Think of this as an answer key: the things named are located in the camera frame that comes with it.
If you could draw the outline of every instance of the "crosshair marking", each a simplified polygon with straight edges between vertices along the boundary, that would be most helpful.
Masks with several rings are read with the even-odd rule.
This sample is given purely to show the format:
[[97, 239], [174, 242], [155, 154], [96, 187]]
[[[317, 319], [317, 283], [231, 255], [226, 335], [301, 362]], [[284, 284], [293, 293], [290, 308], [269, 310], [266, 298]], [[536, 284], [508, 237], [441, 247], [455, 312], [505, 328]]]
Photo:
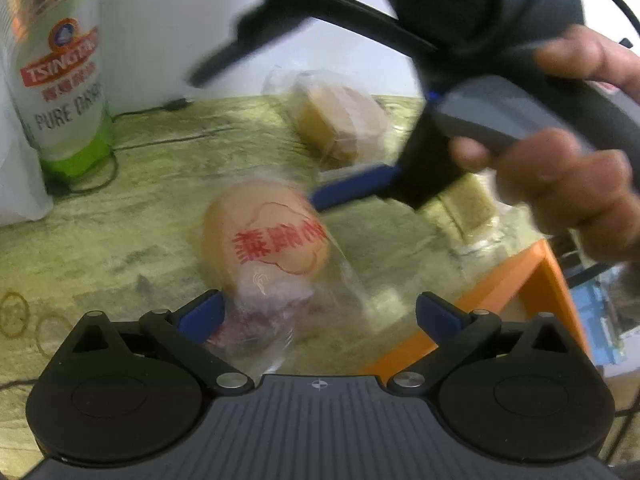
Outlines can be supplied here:
[[324, 379], [316, 379], [312, 383], [308, 383], [308, 384], [311, 384], [311, 386], [318, 391], [324, 390], [325, 388], [330, 386], [329, 383]]

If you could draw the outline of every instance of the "human hand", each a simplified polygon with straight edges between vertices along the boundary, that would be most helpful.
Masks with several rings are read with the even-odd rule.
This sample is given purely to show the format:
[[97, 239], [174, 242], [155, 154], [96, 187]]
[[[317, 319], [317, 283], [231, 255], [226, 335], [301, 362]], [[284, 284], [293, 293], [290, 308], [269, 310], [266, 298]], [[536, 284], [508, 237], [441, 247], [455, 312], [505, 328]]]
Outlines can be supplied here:
[[[586, 27], [573, 26], [541, 47], [536, 61], [549, 75], [615, 85], [640, 104], [640, 57]], [[575, 136], [558, 129], [536, 133], [498, 157], [465, 138], [453, 139], [450, 152], [467, 171], [494, 168], [501, 198], [529, 203], [543, 233], [575, 228], [595, 260], [640, 260], [640, 197], [625, 153], [584, 155]]]

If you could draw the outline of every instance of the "table surface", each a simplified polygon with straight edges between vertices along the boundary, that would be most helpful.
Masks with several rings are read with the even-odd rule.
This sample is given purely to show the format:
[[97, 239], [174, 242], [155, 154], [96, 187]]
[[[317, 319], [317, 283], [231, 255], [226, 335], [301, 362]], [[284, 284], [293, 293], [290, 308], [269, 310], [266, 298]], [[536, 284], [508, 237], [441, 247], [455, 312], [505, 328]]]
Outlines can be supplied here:
[[[393, 158], [422, 103], [380, 98], [394, 130]], [[103, 310], [135, 320], [152, 308], [176, 308], [215, 286], [199, 259], [204, 211], [235, 177], [285, 176], [311, 189], [315, 155], [269, 98], [197, 102], [177, 112], [116, 120], [120, 173], [105, 190], [58, 200], [39, 222], [0, 229], [0, 384], [37, 378], [79, 317]], [[290, 348], [282, 370], [352, 374], [415, 331], [416, 296], [432, 290], [454, 301], [479, 276], [539, 235], [528, 213], [500, 218], [499, 241], [463, 254], [442, 203], [420, 214], [404, 205], [363, 200], [323, 216], [359, 277], [366, 302], [350, 322]], [[27, 386], [0, 390], [0, 471], [23, 476], [41, 458], [24, 417]]]

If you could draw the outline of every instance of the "red logo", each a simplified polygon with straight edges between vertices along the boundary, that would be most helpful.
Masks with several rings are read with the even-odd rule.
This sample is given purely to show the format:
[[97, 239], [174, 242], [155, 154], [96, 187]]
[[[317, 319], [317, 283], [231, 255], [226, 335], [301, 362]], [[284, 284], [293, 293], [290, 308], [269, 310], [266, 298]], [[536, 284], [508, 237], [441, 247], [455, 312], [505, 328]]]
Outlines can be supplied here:
[[259, 261], [287, 274], [302, 275], [316, 268], [318, 253], [326, 251], [328, 237], [316, 218], [284, 204], [266, 202], [231, 243], [241, 265]]
[[51, 54], [20, 69], [26, 87], [55, 81], [82, 65], [98, 47], [98, 27], [80, 35], [77, 20], [65, 18], [49, 33]]

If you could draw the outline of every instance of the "orange tray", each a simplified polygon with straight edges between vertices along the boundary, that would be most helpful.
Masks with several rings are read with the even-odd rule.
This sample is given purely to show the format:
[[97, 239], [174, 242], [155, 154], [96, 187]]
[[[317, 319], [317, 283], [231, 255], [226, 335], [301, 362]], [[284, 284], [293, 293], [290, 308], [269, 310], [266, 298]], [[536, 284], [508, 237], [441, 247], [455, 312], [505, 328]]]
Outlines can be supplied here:
[[[569, 292], [560, 266], [546, 240], [512, 256], [492, 270], [482, 281], [465, 294], [456, 306], [464, 312], [485, 308], [500, 314], [504, 307], [518, 297], [527, 313], [552, 312], [564, 324], [582, 349], [590, 353], [586, 334]], [[416, 330], [401, 345], [362, 371], [363, 375], [380, 376], [383, 383], [400, 370], [436, 348], [429, 336]]]

